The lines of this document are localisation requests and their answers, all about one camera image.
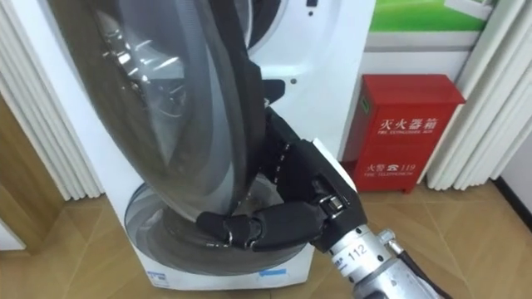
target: white curtain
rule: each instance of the white curtain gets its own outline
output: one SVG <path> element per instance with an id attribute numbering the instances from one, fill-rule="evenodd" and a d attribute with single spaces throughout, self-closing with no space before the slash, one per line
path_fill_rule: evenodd
<path id="1" fill-rule="evenodd" d="M 532 5 L 499 1 L 456 85 L 466 98 L 426 167 L 430 188 L 496 179 L 532 130 Z"/>
<path id="2" fill-rule="evenodd" d="M 58 90 L 48 80 L 42 56 L 36 54 L 12 2 L 1 0 L 0 4 L 0 91 L 3 98 L 65 200 L 99 196 L 103 189 L 58 104 Z"/>

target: red box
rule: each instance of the red box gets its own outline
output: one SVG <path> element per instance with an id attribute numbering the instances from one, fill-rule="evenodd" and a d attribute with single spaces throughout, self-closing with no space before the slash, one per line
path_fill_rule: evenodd
<path id="1" fill-rule="evenodd" d="M 464 102 L 445 75 L 362 76 L 345 151 L 357 189 L 410 192 Z"/>

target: baseboard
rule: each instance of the baseboard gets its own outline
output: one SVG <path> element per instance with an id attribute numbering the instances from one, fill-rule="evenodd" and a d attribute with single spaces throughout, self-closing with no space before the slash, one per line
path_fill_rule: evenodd
<path id="1" fill-rule="evenodd" d="M 2 250 L 0 251 L 0 259 L 16 258 L 16 257 L 30 257 L 31 254 L 27 250 Z"/>
<path id="2" fill-rule="evenodd" d="M 493 183 L 499 190 L 499 192 L 505 197 L 506 201 L 510 204 L 512 209 L 517 213 L 521 218 L 523 223 L 529 228 L 532 232 L 532 212 L 530 212 L 523 202 L 519 199 L 517 194 L 514 193 L 512 188 L 505 182 L 502 177 L 493 180 Z"/>

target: black cable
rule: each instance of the black cable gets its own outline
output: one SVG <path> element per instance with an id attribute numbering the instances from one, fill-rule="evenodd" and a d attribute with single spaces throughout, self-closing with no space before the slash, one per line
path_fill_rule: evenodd
<path id="1" fill-rule="evenodd" d="M 444 297 L 445 299 L 452 299 L 451 295 L 447 294 L 440 287 L 438 287 L 424 272 L 419 266 L 417 266 L 414 259 L 408 254 L 408 252 L 403 251 L 397 255 L 419 278 L 428 283 L 438 295 Z"/>

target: washing machine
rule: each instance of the washing machine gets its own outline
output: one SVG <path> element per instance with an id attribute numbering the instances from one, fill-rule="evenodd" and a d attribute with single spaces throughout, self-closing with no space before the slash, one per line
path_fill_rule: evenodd
<path id="1" fill-rule="evenodd" d="M 282 202 L 254 175 L 265 105 L 339 154 L 374 1 L 50 4 L 88 94 L 66 114 L 152 284 L 305 282 L 310 245 L 244 251 L 195 220 Z"/>

